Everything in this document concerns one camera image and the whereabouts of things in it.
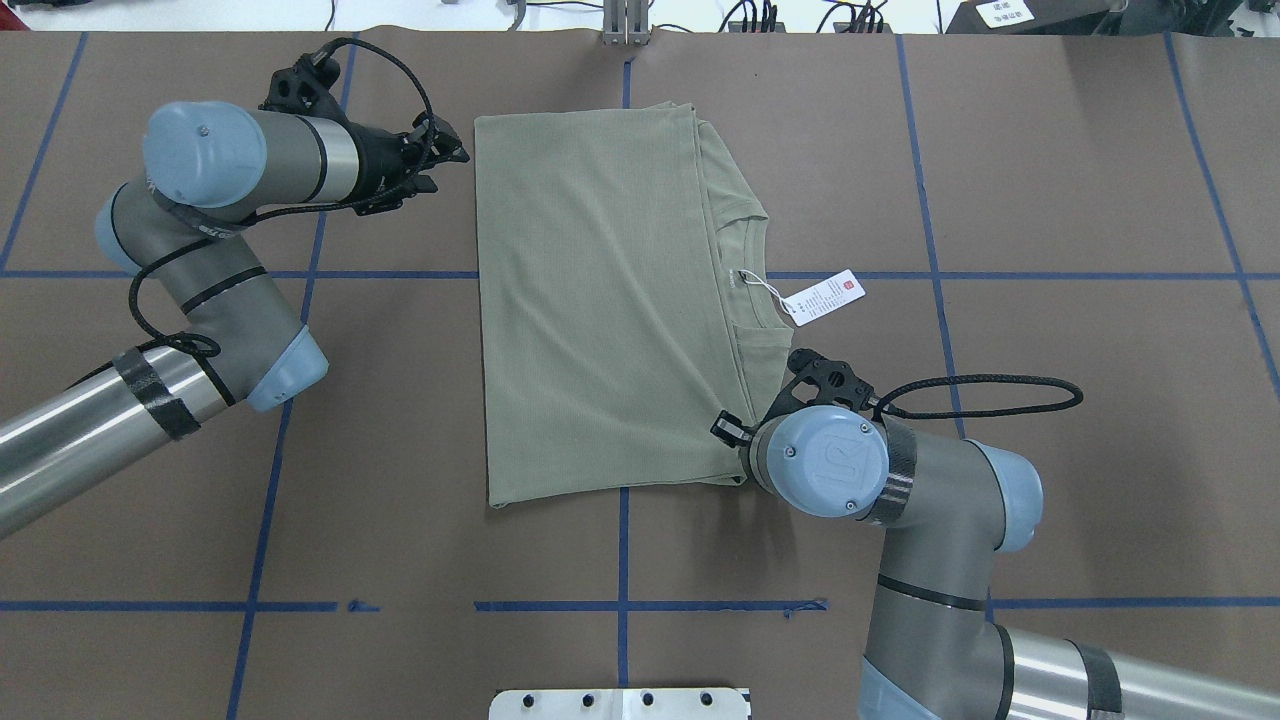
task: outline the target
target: white tag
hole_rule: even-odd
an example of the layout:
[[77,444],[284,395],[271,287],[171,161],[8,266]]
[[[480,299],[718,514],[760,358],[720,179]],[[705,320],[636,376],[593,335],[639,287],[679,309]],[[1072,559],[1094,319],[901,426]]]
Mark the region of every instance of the white tag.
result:
[[791,319],[797,325],[803,325],[832,310],[838,310],[864,295],[867,295],[867,290],[854,277],[854,272],[845,270],[783,299],[782,309],[791,314]]
[[1032,14],[1023,0],[986,3],[978,5],[978,14],[982,15],[982,22],[987,23],[987,27],[1015,26],[1036,19],[1036,15]]

